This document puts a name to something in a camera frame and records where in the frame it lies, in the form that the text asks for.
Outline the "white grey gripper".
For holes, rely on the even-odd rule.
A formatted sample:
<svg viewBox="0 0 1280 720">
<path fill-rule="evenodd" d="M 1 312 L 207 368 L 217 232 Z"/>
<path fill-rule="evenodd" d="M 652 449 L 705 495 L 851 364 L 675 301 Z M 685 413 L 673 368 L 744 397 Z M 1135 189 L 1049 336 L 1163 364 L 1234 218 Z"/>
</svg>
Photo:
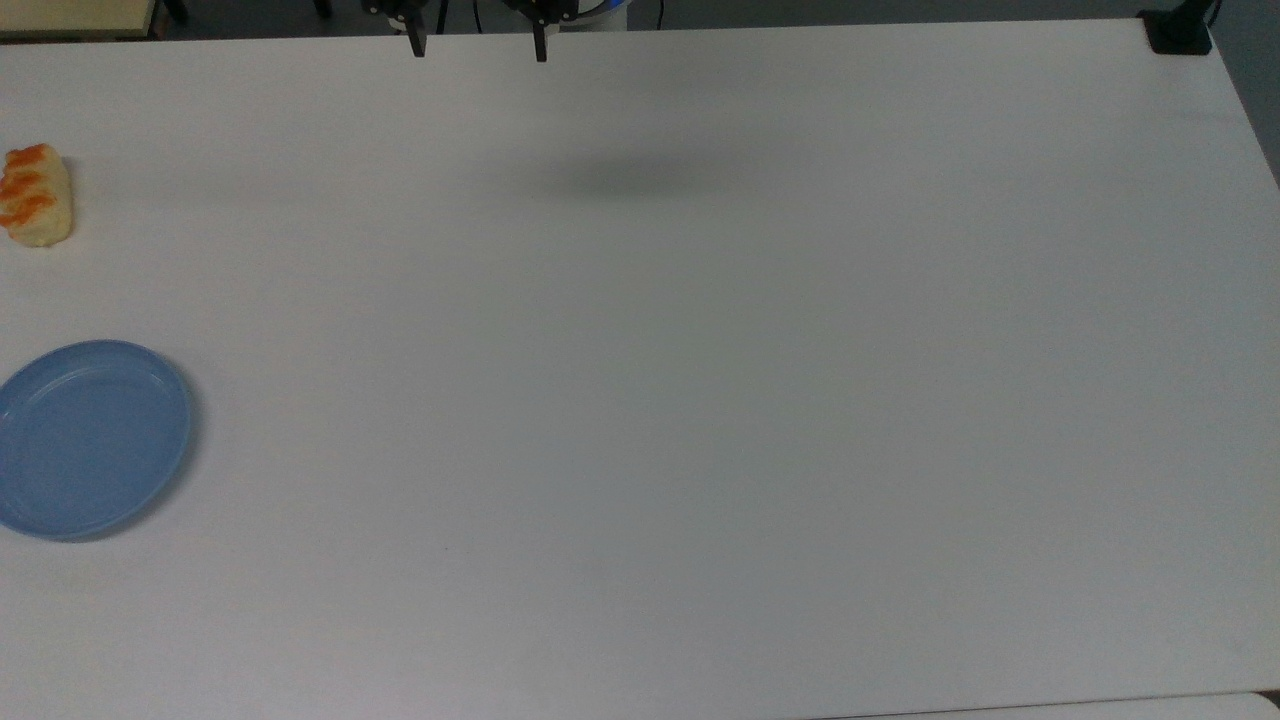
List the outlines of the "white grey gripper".
<svg viewBox="0 0 1280 720">
<path fill-rule="evenodd" d="M 550 23 L 576 20 L 579 1 L 502 1 L 508 9 L 532 22 L 532 40 L 538 63 L 548 60 L 548 27 Z M 425 31 L 420 12 L 428 1 L 362 1 L 367 14 L 380 14 L 404 22 L 404 36 L 416 58 L 425 58 Z"/>
</svg>

